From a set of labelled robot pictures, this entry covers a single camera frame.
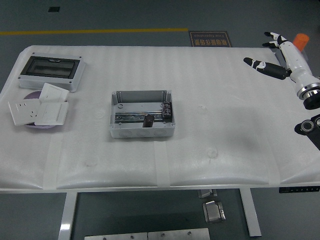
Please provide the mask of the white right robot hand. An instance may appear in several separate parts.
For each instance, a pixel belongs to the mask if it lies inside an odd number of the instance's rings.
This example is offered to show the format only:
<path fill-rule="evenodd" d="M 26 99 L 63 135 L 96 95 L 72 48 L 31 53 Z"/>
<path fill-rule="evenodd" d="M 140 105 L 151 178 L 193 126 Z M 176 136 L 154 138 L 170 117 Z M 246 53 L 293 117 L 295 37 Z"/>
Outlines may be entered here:
<path fill-rule="evenodd" d="M 298 48 L 285 37 L 274 32 L 265 32 L 268 37 L 273 40 L 263 44 L 264 47 L 270 49 L 279 49 L 284 57 L 286 67 L 275 65 L 273 63 L 254 60 L 245 57 L 243 61 L 264 75 L 284 80 L 289 77 L 295 83 L 295 91 L 297 96 L 302 99 L 303 96 L 313 90 L 320 89 L 320 80 L 313 76 L 307 61 L 298 50 Z"/>

